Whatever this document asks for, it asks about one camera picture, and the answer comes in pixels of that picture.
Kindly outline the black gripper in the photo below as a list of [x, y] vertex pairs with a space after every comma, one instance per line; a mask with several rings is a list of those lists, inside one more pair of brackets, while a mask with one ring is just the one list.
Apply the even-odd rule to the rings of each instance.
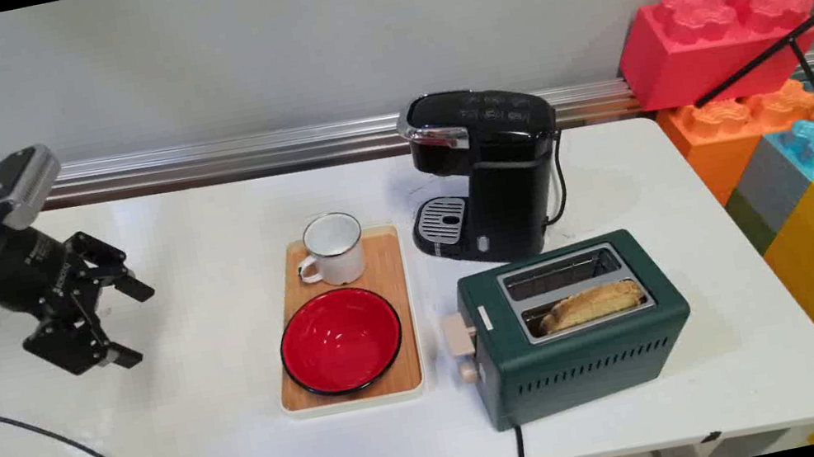
[[0, 236], [0, 308], [38, 323], [24, 350], [72, 375], [94, 366], [136, 367], [142, 352], [107, 336], [92, 287], [115, 287], [137, 302], [153, 297], [155, 289], [137, 279], [127, 258], [83, 231], [63, 243], [32, 227]]

